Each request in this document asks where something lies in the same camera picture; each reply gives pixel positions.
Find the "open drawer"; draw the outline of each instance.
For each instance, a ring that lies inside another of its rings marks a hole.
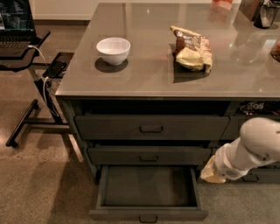
[[[103,166],[96,221],[203,221],[191,166]]]

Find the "laptop screen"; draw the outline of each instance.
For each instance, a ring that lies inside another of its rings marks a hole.
[[[35,33],[29,0],[0,0],[0,35]]]

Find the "drawer handle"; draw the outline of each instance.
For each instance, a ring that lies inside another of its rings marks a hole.
[[[143,219],[141,219],[141,216],[139,215],[139,221],[141,223],[157,223],[158,222],[158,216],[155,215],[154,220],[143,220]]]
[[[139,156],[139,160],[141,162],[158,162],[159,156],[155,156],[155,157],[152,157],[152,158],[142,158],[141,156]]]
[[[163,133],[164,132],[164,127],[163,126],[160,126],[160,127],[158,127],[158,128],[156,128],[156,129],[154,129],[154,130],[147,130],[147,129],[144,129],[144,128],[142,128],[141,126],[139,127],[139,131],[141,132],[141,133]]]

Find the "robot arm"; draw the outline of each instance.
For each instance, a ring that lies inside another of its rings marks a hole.
[[[276,161],[280,161],[280,122],[252,118],[241,126],[240,137],[224,144],[210,158],[201,178],[210,183],[224,183]]]

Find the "gray drawer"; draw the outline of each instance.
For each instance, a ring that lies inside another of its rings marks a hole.
[[[235,140],[237,137],[239,137],[239,130],[241,126],[249,119],[253,117],[266,117],[271,120],[279,121],[280,119],[277,119],[277,115],[235,115],[230,116],[230,122],[221,136],[220,140]]]
[[[216,115],[79,115],[81,138],[219,140],[229,119]]]
[[[93,220],[203,221],[191,167],[103,166]]]
[[[94,165],[203,165],[210,149],[178,146],[102,146],[87,154]]]
[[[251,175],[255,176],[260,183],[280,183],[279,169],[253,169]]]

